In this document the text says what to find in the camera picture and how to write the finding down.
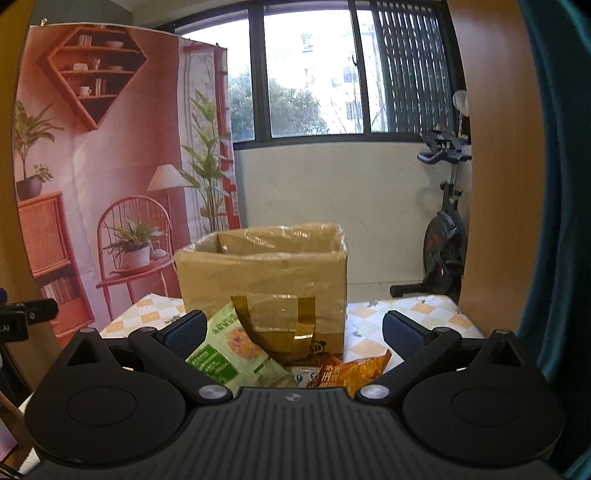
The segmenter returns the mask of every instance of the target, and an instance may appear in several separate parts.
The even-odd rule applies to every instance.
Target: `potted plant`
[[[41,183],[45,183],[47,181],[51,181],[53,175],[49,171],[49,168],[44,163],[40,163],[39,165],[33,165],[35,169],[35,176],[41,179]]]
[[[115,242],[104,250],[115,258],[123,255],[122,265],[130,270],[150,264],[152,242],[165,235],[158,227],[141,221],[125,219],[127,226],[109,227],[115,233]]]
[[[201,194],[205,204],[205,207],[200,209],[201,215],[209,221],[209,231],[217,232],[223,229],[220,211],[223,208],[224,197],[230,196],[222,187],[222,180],[226,176],[222,172],[222,160],[227,158],[219,154],[219,143],[230,141],[230,135],[216,134],[215,100],[208,100],[199,90],[195,90],[195,96],[189,99],[195,107],[195,112],[191,113],[193,128],[201,138],[202,147],[201,152],[197,152],[188,145],[181,145],[192,157],[190,165],[193,172],[179,170],[179,173]]]
[[[43,183],[53,178],[44,164],[41,164],[41,166],[47,172],[45,180],[40,176],[37,169],[35,169],[34,175],[27,176],[27,157],[31,147],[42,138],[55,142],[56,138],[50,131],[64,130],[62,127],[56,127],[51,123],[54,120],[53,118],[45,118],[45,113],[51,108],[51,105],[51,103],[47,105],[36,116],[28,116],[22,103],[18,100],[16,103],[13,144],[22,162],[22,180],[17,182],[17,195],[20,200],[39,196]]]

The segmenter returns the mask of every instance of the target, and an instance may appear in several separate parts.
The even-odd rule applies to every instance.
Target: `black clamp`
[[[48,322],[57,317],[58,307],[54,299],[11,303],[6,291],[0,288],[0,343],[22,342],[29,338],[29,325]]]

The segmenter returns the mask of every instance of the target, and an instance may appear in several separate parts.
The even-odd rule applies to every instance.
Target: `teal curtain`
[[[569,479],[587,480],[591,479],[591,22],[570,0],[518,2],[538,74],[546,147],[540,247],[519,336],[537,358],[566,413],[566,426],[550,463]]]

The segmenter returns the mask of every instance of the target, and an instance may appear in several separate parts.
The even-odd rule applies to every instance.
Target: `green snack bag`
[[[234,395],[240,387],[297,386],[293,376],[250,339],[232,302],[207,322],[205,341],[187,363]]]

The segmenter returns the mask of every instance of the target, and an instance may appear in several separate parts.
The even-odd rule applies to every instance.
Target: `orange snack bag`
[[[346,364],[323,365],[307,388],[345,387],[351,398],[358,389],[380,377],[392,358],[387,350],[382,356],[355,360]]]

